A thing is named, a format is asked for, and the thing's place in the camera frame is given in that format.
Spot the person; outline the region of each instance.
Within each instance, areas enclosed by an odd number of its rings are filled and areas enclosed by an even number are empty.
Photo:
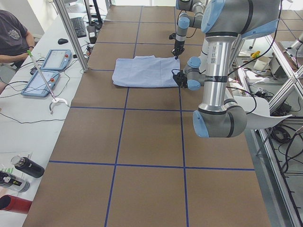
[[[3,82],[0,82],[0,95],[1,95],[1,93],[4,90],[5,87],[6,87],[6,84],[3,83]]]
[[[34,37],[10,12],[0,10],[0,63],[20,68],[35,46]],[[6,84],[0,82],[0,94]]]

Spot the black bottle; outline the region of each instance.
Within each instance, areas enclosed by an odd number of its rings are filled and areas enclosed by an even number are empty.
[[[44,168],[27,157],[14,156],[10,162],[17,170],[33,176],[34,178],[39,178],[44,174]]]
[[[29,182],[3,171],[0,171],[0,186],[17,192],[25,192],[28,190]]]

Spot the reacher grabber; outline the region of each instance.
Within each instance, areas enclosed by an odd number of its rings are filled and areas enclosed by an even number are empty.
[[[51,87],[48,85],[48,82],[47,80],[45,79],[42,71],[40,70],[35,58],[33,57],[32,53],[30,50],[27,51],[28,55],[30,56],[30,58],[32,59],[33,63],[35,64],[35,67],[37,68],[38,72],[40,73],[41,75],[41,78],[43,79],[45,85],[47,86],[49,92],[51,93],[53,99],[52,99],[52,102],[50,103],[49,105],[49,110],[51,112],[51,114],[53,114],[53,110],[52,110],[52,104],[53,103],[58,103],[58,102],[61,102],[61,103],[65,103],[68,107],[70,107],[67,103],[67,101],[64,99],[64,98],[59,98],[59,97],[56,97],[56,95],[54,94],[53,90],[51,89]]]

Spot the folded shirt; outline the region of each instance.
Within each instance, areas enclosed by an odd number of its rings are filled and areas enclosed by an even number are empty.
[[[180,69],[180,60],[136,56],[134,59],[116,60],[113,83],[123,87],[177,87],[172,69]]]

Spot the white desk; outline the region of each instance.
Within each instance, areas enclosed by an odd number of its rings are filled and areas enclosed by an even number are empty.
[[[83,15],[84,14],[71,13],[70,17],[82,17]],[[66,44],[59,45],[57,43],[59,38],[69,39],[63,23],[58,16],[32,51],[32,54],[36,60],[40,57],[45,57],[50,49],[71,49],[72,54],[75,54],[71,43],[68,42]],[[88,36],[79,38],[80,46],[83,46],[86,44],[86,42],[89,42]],[[24,64],[29,62],[31,62],[31,59],[28,57]],[[22,67],[15,74],[11,82],[20,80],[29,81],[32,76],[29,74],[29,71],[33,66],[33,64],[30,64]],[[69,69],[65,71],[65,73],[71,79],[59,97],[65,98],[70,104],[82,77],[82,68],[79,61],[75,62]],[[68,77],[64,73],[61,73],[61,76],[54,87],[54,93],[60,93],[67,81]],[[25,84],[16,83],[13,84],[13,87],[21,90],[25,87]],[[7,88],[3,91],[0,97],[10,96],[17,93],[18,92],[14,91],[12,88]],[[49,111],[49,104],[51,103],[51,100],[52,97],[50,95],[45,98],[25,97],[22,95],[0,98],[0,108],[2,109],[1,113],[18,119],[21,122],[65,119],[69,107],[67,107],[64,103],[56,104],[53,108],[53,115],[51,115]],[[63,126],[63,122],[64,121],[53,121],[20,124],[0,115],[0,159],[1,153],[26,151],[28,153],[32,153],[31,159],[33,161],[39,163],[43,167],[46,167]],[[24,179],[29,181],[31,186],[27,192],[19,193],[18,197],[32,201],[35,197],[41,178],[35,179],[31,176],[24,175]],[[0,211],[0,226],[21,227],[25,221],[25,218],[26,215],[24,214]]]

